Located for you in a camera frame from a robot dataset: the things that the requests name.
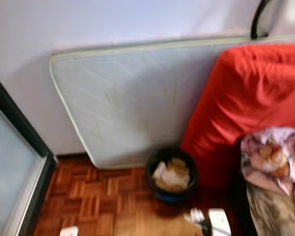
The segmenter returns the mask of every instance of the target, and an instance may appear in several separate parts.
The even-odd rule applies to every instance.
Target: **beige fabric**
[[[293,192],[287,196],[247,183],[247,197],[259,236],[295,236]]]

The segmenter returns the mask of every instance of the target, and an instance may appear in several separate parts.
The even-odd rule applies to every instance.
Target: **white object on floor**
[[[210,209],[208,215],[212,225],[212,236],[231,235],[231,228],[223,209]]]
[[[71,226],[63,228],[60,231],[60,236],[78,236],[79,228],[77,226]]]
[[[194,208],[190,211],[190,214],[184,214],[183,215],[183,218],[188,221],[189,223],[191,224],[194,224],[196,226],[198,226],[199,228],[200,225],[199,225],[199,222],[203,221],[205,219],[202,211]]]

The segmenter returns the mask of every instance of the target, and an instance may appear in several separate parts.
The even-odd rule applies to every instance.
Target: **power strip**
[[[208,210],[208,216],[212,226],[212,236],[231,235],[231,227],[223,209],[210,209]]]
[[[60,231],[60,236],[78,236],[79,228],[77,226],[71,226],[63,228]]]

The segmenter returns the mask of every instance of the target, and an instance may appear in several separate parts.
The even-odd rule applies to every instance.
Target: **red fabric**
[[[239,141],[269,126],[295,126],[295,45],[255,45],[220,55],[181,148],[199,183],[226,188],[239,171]]]

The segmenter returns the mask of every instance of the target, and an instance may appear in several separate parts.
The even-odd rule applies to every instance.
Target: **glass door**
[[[54,167],[52,153],[0,84],[0,236],[32,233]]]

